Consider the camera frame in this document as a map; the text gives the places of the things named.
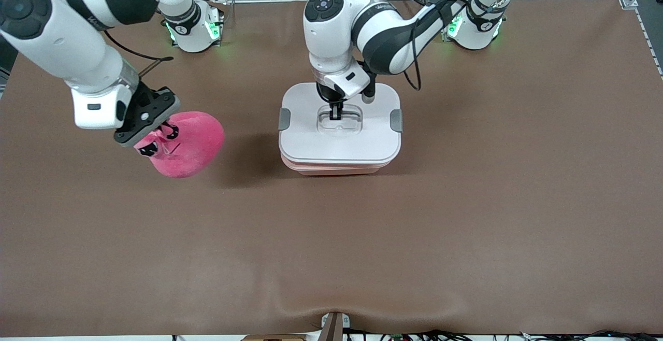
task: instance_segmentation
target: black circular button panel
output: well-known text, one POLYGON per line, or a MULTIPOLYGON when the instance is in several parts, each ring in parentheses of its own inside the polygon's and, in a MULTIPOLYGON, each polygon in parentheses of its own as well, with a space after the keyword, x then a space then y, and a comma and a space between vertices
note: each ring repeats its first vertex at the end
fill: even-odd
POLYGON ((343 9, 343 0, 308 0, 304 15, 310 22, 323 22, 334 18, 343 9))
POLYGON ((0 0, 0 29, 18 39, 42 34, 52 6, 50 0, 0 0))

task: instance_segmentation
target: white robotic arm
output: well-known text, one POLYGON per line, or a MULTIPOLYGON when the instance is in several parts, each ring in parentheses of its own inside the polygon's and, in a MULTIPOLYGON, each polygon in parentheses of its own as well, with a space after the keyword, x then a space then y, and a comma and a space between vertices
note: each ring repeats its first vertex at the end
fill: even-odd
POLYGON ((207 43, 206 48, 213 42, 202 11, 191 10, 200 8, 192 0, 0 0, 0 34, 43 70, 64 79, 77 126, 117 129, 114 139, 131 147, 164 123, 180 102, 167 88, 147 88, 97 30, 148 21, 158 4, 163 12, 186 7, 182 12, 190 13, 179 17, 187 26, 194 23, 182 44, 207 43))
MULTIPOLYGON (((491 16, 500 20, 508 1, 484 1, 489 4, 474 12, 476 22, 495 21, 491 16)), ((404 72, 440 30, 462 11, 467 13, 466 3, 474 8, 480 2, 430 0, 413 18, 404 20, 386 0, 309 0, 304 13, 305 38, 318 93, 333 111, 360 93, 365 102, 371 102, 374 76, 404 72), (353 58, 355 46, 362 53, 362 64, 353 58)))

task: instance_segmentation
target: pink stuffed animal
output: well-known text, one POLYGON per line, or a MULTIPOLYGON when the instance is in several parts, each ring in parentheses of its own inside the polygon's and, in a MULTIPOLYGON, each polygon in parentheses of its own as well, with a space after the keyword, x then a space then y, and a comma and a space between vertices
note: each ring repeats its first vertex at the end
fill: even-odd
POLYGON ((189 178, 214 159, 224 139, 223 127, 213 116, 180 112, 170 116, 134 148, 149 157, 159 173, 169 178, 189 178))

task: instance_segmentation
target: brown tabletop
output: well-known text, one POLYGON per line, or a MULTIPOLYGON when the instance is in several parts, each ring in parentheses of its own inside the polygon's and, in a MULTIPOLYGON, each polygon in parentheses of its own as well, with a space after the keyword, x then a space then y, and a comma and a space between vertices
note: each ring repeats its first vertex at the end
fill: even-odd
POLYGON ((434 41, 421 92, 379 78, 402 100, 398 158, 305 178, 277 134, 284 92, 313 81, 302 8, 238 4, 201 54, 157 18, 111 30, 174 55, 147 84, 225 126, 185 180, 77 129, 65 84, 19 57, 0 103, 2 336, 303 332, 329 310, 374 332, 663 332, 663 83, 634 12, 515 1, 487 50, 434 41))

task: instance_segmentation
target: white lid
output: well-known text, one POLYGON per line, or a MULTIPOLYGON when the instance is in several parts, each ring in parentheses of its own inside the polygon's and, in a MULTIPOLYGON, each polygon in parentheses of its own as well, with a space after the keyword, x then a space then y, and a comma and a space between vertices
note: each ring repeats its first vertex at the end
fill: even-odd
POLYGON ((283 97, 279 147, 283 156, 298 164, 386 164, 400 151, 400 99, 393 88, 377 83, 375 100, 357 96, 345 103, 362 112, 362 128, 352 133, 318 129, 318 114, 329 105, 318 95, 315 83, 292 86, 283 97))

